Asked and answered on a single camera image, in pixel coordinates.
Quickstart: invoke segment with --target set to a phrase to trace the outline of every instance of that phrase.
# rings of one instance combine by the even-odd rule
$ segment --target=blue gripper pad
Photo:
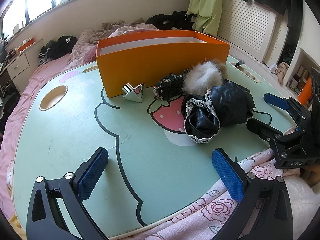
[[[212,152],[212,165],[226,186],[231,198],[240,203],[244,197],[243,183],[218,149]]]
[[[263,99],[266,103],[271,104],[276,107],[279,107],[283,110],[289,109],[289,104],[287,103],[286,100],[284,100],[280,97],[277,97],[275,95],[271,95],[270,93],[265,93],[263,96]]]
[[[106,149],[103,149],[85,171],[78,183],[77,198],[80,201],[86,200],[90,197],[102,172],[108,164],[108,159],[108,151]]]

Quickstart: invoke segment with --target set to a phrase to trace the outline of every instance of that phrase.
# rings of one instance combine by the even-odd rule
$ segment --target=silver bolt
[[[283,180],[283,178],[281,176],[277,176],[277,181],[283,182],[284,180]]]
[[[66,179],[71,179],[73,177],[73,173],[72,172],[68,172],[66,175],[64,175],[64,177]]]
[[[43,181],[43,177],[42,176],[39,176],[37,179],[36,179],[36,182],[41,182],[41,181]]]
[[[247,176],[249,179],[254,179],[256,177],[256,175],[253,172],[248,172]]]

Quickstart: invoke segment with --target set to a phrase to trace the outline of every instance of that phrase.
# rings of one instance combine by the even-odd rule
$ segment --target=toy car
[[[157,98],[161,100],[168,101],[170,98],[180,95],[181,87],[183,85],[183,80],[186,77],[186,73],[189,69],[183,71],[181,75],[174,75],[170,73],[169,75],[162,78],[157,84],[153,86],[153,92]]]

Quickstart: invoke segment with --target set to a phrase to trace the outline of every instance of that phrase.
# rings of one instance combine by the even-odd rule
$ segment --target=white closet door
[[[275,30],[273,32],[267,54],[263,60],[263,63],[265,63],[267,66],[271,66],[277,63],[281,56],[289,31],[287,24],[287,11],[285,12],[284,17],[281,14],[277,14]]]
[[[275,28],[276,14],[267,6],[222,0],[218,36],[263,62]]]

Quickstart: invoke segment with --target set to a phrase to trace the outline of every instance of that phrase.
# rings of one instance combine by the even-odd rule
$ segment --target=curtain
[[[216,37],[221,13],[222,0],[190,0],[187,15],[197,15],[193,29]]]

